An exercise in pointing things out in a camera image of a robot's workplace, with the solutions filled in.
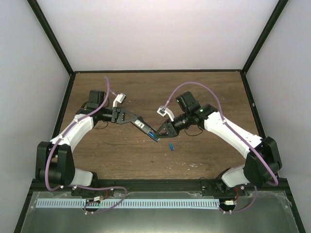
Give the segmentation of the blue battery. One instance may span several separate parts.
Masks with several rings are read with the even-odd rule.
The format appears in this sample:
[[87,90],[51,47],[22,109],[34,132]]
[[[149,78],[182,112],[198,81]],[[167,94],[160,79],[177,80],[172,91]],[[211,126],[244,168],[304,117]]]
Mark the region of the blue battery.
[[155,138],[155,135],[153,132],[148,132],[148,135],[151,137],[151,138]]
[[173,147],[172,143],[169,143],[169,147],[170,147],[171,151],[174,151],[174,147]]

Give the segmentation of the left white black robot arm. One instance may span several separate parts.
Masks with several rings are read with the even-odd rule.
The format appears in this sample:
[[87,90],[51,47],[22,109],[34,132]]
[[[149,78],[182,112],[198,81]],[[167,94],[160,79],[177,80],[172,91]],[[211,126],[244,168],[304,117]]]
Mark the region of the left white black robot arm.
[[73,151],[99,121],[121,123],[125,109],[117,105],[123,103],[126,95],[117,94],[112,109],[104,106],[108,99],[108,93],[91,90],[88,101],[82,104],[71,123],[58,136],[37,146],[35,177],[49,191],[65,186],[82,186],[88,196],[99,192],[99,183],[93,180],[94,174],[75,167]]

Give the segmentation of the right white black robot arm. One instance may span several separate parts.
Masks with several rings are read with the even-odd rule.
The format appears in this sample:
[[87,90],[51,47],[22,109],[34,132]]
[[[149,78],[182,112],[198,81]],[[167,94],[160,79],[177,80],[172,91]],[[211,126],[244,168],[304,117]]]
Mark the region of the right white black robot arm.
[[252,134],[225,118],[219,109],[210,104],[203,106],[187,91],[176,98],[182,114],[174,116],[172,111],[160,106],[157,113],[169,118],[154,134],[155,138],[173,138],[191,125],[220,137],[235,148],[245,159],[244,165],[224,170],[215,180],[216,191],[228,195],[235,186],[251,184],[278,185],[276,174],[281,169],[281,159],[276,141]]

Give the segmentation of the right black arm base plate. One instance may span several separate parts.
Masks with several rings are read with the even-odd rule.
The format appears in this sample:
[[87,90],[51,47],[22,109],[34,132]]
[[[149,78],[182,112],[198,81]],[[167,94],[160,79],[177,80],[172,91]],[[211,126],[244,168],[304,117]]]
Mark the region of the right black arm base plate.
[[221,189],[215,186],[203,185],[201,191],[205,196],[245,196],[245,192],[236,187]]

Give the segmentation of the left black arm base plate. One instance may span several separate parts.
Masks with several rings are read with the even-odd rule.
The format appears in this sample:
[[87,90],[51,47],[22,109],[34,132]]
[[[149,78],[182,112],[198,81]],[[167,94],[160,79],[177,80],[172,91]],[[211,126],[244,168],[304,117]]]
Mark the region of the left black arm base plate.
[[69,186],[72,189],[71,194],[73,196],[83,196],[83,197],[95,197],[95,196],[108,196],[111,197],[114,194],[114,189],[103,190],[104,186],[90,187],[90,189],[85,188],[74,188],[74,186]]

